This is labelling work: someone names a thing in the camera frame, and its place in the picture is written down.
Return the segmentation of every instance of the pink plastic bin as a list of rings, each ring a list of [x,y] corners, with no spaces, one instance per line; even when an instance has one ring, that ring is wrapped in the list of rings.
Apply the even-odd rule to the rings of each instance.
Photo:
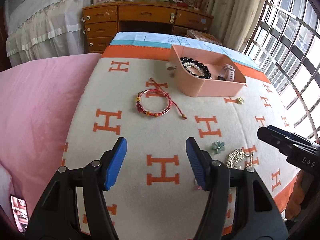
[[[202,79],[190,75],[183,67],[180,57],[193,58],[205,64],[212,79]],[[174,75],[177,88],[190,97],[234,97],[247,82],[233,61],[220,53],[172,45],[169,60],[177,66]],[[233,66],[236,70],[233,82],[217,80],[225,64]]]

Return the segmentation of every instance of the smartphone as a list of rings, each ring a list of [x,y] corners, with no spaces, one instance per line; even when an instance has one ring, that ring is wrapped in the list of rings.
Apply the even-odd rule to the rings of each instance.
[[[10,195],[12,213],[16,221],[17,228],[20,232],[24,233],[29,223],[26,202],[14,195]]]

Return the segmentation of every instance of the red box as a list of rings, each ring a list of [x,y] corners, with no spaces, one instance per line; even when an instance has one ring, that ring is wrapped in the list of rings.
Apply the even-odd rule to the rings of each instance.
[[[193,58],[206,65],[212,79],[190,75],[183,67],[180,57]],[[233,61],[221,53],[172,45],[170,62],[176,66],[174,78],[177,88],[190,97],[234,97],[247,82]],[[225,64],[233,66],[236,70],[233,82],[217,80]]]

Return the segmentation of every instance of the wooden desk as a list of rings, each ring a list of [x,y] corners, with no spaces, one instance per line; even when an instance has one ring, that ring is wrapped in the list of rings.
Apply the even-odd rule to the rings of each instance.
[[[208,32],[211,15],[159,1],[113,1],[83,8],[90,52],[102,53],[118,32],[184,36],[188,29]]]

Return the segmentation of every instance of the red string bracelet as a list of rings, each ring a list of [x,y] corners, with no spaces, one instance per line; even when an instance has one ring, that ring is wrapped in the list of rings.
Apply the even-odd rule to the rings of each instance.
[[[139,92],[138,97],[136,98],[136,101],[137,101],[137,105],[136,105],[136,106],[137,106],[138,112],[139,112],[139,113],[144,113],[145,115],[151,115],[151,116],[154,116],[154,117],[158,117],[158,116],[161,116],[161,115],[167,113],[167,112],[170,110],[172,104],[174,104],[174,105],[176,106],[177,110],[180,112],[181,117],[182,117],[183,119],[187,119],[186,115],[180,110],[180,108],[178,107],[178,105],[177,105],[174,101],[172,101],[171,97],[169,96],[169,93],[165,92],[165,91],[154,81],[153,78],[150,78],[150,80],[151,80],[151,81],[156,85],[156,87],[158,87],[158,88],[156,88],[156,89],[147,89],[147,90],[144,90],[144,91],[142,91],[142,92]],[[150,92],[160,94],[160,95],[164,96],[165,98],[167,98],[167,100],[168,100],[168,105],[167,105],[167,107],[166,107],[164,110],[162,110],[161,112],[159,112],[159,113],[153,113],[153,112],[150,112],[150,111],[146,111],[146,110],[143,108],[142,104],[141,104],[141,96],[145,95],[146,93],[150,93]]]

